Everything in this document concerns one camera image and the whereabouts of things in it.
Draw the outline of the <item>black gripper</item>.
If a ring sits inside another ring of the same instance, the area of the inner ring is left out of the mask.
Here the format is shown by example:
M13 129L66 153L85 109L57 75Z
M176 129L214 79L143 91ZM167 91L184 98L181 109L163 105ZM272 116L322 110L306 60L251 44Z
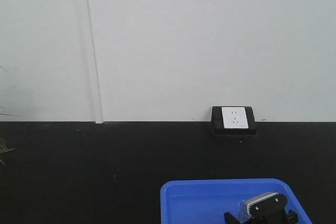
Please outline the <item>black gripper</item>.
M232 215L230 212L224 213L224 220L225 223L280 223L280 224L285 224L285 223L298 223L299 222L299 217L298 214L293 211L289 210L287 213L285 209L281 209L279 211L276 211L274 213L261 216L261 217L251 217L245 222L240 222L234 215Z

